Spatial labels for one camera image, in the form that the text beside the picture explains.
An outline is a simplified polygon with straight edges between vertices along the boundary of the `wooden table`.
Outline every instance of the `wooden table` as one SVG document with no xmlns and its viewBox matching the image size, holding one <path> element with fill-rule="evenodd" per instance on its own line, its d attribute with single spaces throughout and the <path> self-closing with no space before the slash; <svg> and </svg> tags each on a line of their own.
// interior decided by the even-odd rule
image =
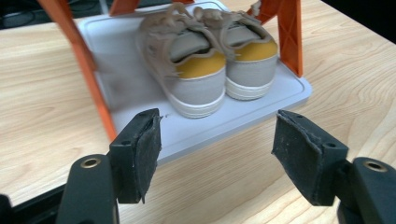
<svg viewBox="0 0 396 224">
<path fill-rule="evenodd" d="M 252 1 L 227 0 L 231 10 Z M 319 0 L 303 0 L 304 77 L 292 109 L 350 147 L 396 166 L 396 46 Z M 276 21 L 264 26 L 277 38 Z M 336 223 L 311 206 L 270 154 L 276 119 L 158 168 L 146 204 L 122 223 Z M 109 140 L 56 24 L 0 31 L 0 192 L 15 204 L 62 185 L 73 161 Z"/>
</svg>

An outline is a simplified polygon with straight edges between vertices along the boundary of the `shoe rack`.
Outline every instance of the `shoe rack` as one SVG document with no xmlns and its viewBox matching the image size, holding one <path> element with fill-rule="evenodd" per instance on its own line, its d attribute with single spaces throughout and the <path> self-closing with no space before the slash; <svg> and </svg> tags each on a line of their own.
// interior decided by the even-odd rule
<svg viewBox="0 0 396 224">
<path fill-rule="evenodd" d="M 134 36 L 145 15 L 166 6 L 136 9 L 138 1 L 114 0 L 107 15 L 76 25 L 65 0 L 39 0 L 58 22 L 76 54 L 110 140 L 137 113 L 159 108 L 163 150 L 159 163 L 186 155 L 262 120 L 278 109 L 304 103 L 311 86 L 303 78 L 300 0 L 262 0 L 257 19 L 278 19 L 279 60 L 271 90 L 261 99 L 241 102 L 230 97 L 221 109 L 202 119 L 186 119 L 167 102 L 161 87 L 135 51 Z M 194 7 L 228 10 L 217 0 L 178 1 Z"/>
</svg>

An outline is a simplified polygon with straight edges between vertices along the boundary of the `light wood tabletop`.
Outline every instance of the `light wood tabletop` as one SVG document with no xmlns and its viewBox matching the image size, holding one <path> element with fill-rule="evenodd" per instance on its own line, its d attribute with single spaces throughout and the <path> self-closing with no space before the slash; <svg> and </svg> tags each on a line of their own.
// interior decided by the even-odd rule
<svg viewBox="0 0 396 224">
<path fill-rule="evenodd" d="M 253 1 L 223 0 L 230 10 Z M 348 159 L 396 166 L 396 46 L 319 0 L 303 0 L 304 77 L 292 111 L 349 146 Z M 264 27 L 277 39 L 276 20 Z M 337 223 L 311 206 L 271 155 L 276 118 L 160 166 L 146 204 L 121 223 Z M 65 183 L 109 140 L 69 43 L 54 23 L 0 31 L 0 192 L 14 205 Z"/>
</svg>

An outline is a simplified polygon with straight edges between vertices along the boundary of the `sneaker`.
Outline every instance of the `sneaker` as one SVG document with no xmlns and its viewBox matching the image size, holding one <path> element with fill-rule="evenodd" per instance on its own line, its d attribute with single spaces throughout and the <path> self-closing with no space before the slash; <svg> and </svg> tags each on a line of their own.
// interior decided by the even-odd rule
<svg viewBox="0 0 396 224">
<path fill-rule="evenodd" d="M 183 4 L 148 15 L 139 26 L 136 45 L 181 115 L 196 119 L 219 109 L 225 95 L 225 56 L 216 38 Z"/>
<path fill-rule="evenodd" d="M 227 56 L 227 94 L 237 100 L 264 96 L 274 80 L 277 44 L 260 22 L 245 12 L 196 7 L 193 14 Z"/>
</svg>

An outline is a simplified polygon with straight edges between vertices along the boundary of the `shoe tongue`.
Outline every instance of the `shoe tongue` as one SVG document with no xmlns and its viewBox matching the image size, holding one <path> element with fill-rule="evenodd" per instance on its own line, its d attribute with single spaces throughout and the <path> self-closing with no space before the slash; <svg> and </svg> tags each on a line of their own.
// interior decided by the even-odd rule
<svg viewBox="0 0 396 224">
<path fill-rule="evenodd" d="M 175 63 L 193 53 L 199 53 L 199 51 L 206 49 L 210 49 L 210 44 L 203 34 L 191 30 L 183 30 L 172 43 L 170 59 Z"/>
<path fill-rule="evenodd" d="M 232 47 L 240 46 L 252 40 L 258 40 L 261 37 L 248 29 L 246 25 L 235 22 L 228 29 L 227 44 Z"/>
</svg>

